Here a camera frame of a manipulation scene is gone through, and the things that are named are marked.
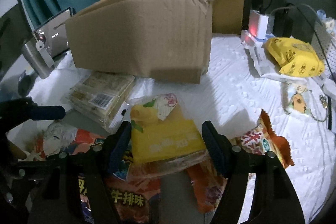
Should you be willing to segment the capybara keychain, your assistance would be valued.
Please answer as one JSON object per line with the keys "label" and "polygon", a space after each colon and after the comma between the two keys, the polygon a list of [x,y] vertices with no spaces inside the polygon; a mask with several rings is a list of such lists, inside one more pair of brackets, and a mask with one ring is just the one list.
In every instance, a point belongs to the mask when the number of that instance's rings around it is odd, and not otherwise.
{"label": "capybara keychain", "polygon": [[286,109],[289,113],[297,112],[310,115],[310,92],[306,85],[290,83],[287,85],[288,103]]}

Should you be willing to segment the white perforated basket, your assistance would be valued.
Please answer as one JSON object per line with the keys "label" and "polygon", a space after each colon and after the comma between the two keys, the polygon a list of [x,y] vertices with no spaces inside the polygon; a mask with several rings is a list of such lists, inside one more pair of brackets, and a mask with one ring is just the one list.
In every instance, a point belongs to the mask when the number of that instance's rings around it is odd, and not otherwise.
{"label": "white perforated basket", "polygon": [[335,74],[335,40],[319,22],[315,22],[314,29],[311,45],[325,64],[324,73],[330,77],[332,73]]}

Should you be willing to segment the white power adapter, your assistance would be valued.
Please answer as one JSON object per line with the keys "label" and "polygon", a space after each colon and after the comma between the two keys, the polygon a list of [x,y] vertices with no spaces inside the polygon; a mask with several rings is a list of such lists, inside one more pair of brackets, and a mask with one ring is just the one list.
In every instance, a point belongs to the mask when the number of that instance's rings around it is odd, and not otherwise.
{"label": "white power adapter", "polygon": [[260,12],[256,10],[251,10],[249,14],[248,31],[256,39],[265,39],[268,20],[268,15],[260,14]]}

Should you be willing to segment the orange anime snack bag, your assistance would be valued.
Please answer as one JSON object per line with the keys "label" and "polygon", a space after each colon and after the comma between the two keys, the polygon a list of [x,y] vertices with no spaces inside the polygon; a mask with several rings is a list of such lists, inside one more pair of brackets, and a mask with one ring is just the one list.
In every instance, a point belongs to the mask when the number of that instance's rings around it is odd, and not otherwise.
{"label": "orange anime snack bag", "polygon": [[[38,221],[49,223],[94,223],[88,198],[86,173],[90,170],[90,153],[100,151],[104,143],[97,143],[87,152],[76,155],[48,157],[46,163],[54,164],[60,173],[60,182],[55,191],[50,190],[57,204],[54,211],[38,210]],[[131,152],[126,148],[118,170],[107,180],[120,223],[159,223],[160,180],[131,178]]]}

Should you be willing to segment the brown cardboard box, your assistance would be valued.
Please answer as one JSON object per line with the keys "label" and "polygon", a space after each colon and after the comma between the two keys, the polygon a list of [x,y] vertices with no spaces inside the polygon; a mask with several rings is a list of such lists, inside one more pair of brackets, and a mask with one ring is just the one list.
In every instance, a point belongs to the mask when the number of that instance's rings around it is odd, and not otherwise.
{"label": "brown cardboard box", "polygon": [[216,0],[100,0],[66,23],[78,68],[199,83]]}

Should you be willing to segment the black charger block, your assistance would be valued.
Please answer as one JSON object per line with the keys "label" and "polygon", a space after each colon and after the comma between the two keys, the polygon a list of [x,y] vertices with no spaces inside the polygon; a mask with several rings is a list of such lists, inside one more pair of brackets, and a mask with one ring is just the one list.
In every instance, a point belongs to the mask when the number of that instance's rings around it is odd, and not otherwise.
{"label": "black charger block", "polygon": [[274,12],[272,34],[276,37],[293,37],[311,43],[314,36],[315,13],[304,7],[288,6]]}

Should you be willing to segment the yellow cake snack pack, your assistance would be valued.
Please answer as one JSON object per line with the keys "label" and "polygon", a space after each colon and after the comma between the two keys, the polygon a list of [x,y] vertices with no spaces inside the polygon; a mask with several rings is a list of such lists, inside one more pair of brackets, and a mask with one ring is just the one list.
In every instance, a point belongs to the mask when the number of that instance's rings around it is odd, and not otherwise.
{"label": "yellow cake snack pack", "polygon": [[159,178],[208,158],[199,129],[177,94],[132,99],[128,113],[131,178]]}

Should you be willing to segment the orange rice cracker bag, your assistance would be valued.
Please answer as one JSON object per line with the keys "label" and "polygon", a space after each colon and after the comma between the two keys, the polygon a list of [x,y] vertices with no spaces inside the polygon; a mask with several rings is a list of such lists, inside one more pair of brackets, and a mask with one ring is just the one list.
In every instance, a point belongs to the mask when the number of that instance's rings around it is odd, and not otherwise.
{"label": "orange rice cracker bag", "polygon": [[[269,115],[264,110],[261,111],[255,128],[244,135],[230,139],[230,143],[256,155],[265,155],[266,152],[272,151],[284,168],[294,166],[289,142],[283,136],[274,133]],[[201,213],[216,210],[227,179],[217,174],[210,156],[206,155],[204,161],[188,168],[187,173],[193,185],[198,210]]]}

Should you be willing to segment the clear plastic pastry box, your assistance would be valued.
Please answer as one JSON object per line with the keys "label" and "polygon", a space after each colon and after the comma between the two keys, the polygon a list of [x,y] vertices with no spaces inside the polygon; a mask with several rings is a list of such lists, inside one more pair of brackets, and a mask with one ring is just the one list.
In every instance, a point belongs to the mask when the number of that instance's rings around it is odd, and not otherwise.
{"label": "clear plastic pastry box", "polygon": [[92,72],[71,87],[63,101],[113,134],[122,121],[120,109],[134,81],[131,75]]}

